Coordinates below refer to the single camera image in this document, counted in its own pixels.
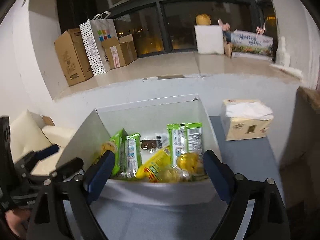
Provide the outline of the person's left hand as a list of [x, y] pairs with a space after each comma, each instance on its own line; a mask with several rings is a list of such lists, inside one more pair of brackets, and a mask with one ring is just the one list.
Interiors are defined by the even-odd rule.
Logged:
[[24, 223], [30, 218], [29, 209], [14, 209], [5, 213], [5, 218], [10, 230], [20, 239], [26, 239], [27, 227]]

